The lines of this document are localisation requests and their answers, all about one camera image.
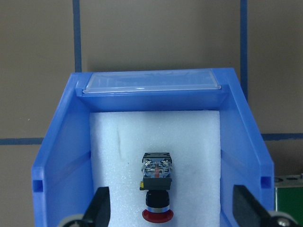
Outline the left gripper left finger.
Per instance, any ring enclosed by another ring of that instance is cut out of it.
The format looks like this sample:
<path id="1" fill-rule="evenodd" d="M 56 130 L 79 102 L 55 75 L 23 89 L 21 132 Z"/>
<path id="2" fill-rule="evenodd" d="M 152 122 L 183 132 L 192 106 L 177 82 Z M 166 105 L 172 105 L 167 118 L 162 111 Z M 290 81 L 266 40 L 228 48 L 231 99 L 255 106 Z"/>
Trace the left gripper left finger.
<path id="1" fill-rule="evenodd" d="M 82 221 L 85 227 L 108 227 L 110 216 L 109 187 L 99 187 L 86 209 Z"/>

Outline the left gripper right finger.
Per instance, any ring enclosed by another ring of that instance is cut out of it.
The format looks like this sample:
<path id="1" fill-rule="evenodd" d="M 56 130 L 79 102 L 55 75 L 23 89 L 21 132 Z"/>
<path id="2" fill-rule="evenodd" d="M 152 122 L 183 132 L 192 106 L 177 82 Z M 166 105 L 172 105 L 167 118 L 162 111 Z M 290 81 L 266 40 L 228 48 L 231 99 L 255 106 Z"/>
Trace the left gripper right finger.
<path id="1" fill-rule="evenodd" d="M 234 185 L 232 213 L 240 227 L 267 227 L 270 214 L 245 185 Z"/>

